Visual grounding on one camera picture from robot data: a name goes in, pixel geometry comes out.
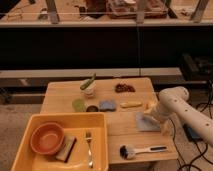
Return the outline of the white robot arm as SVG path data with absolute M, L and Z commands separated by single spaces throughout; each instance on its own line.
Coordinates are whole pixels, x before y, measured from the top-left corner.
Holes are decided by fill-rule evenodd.
M 182 86 L 166 88 L 159 92 L 158 102 L 145 111 L 159 123 L 164 123 L 172 113 L 176 113 L 206 143 L 213 147 L 213 120 L 187 103 L 189 91 Z

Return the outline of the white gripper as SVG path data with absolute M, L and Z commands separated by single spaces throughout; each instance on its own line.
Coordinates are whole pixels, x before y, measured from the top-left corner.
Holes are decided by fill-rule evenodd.
M 171 115 L 171 112 L 167 108 L 165 108 L 161 104 L 156 104 L 151 108 L 147 109 L 144 114 L 150 119 L 152 119 L 155 123 L 158 123 L 160 125 L 161 133 L 163 135 L 170 134 L 168 120 Z

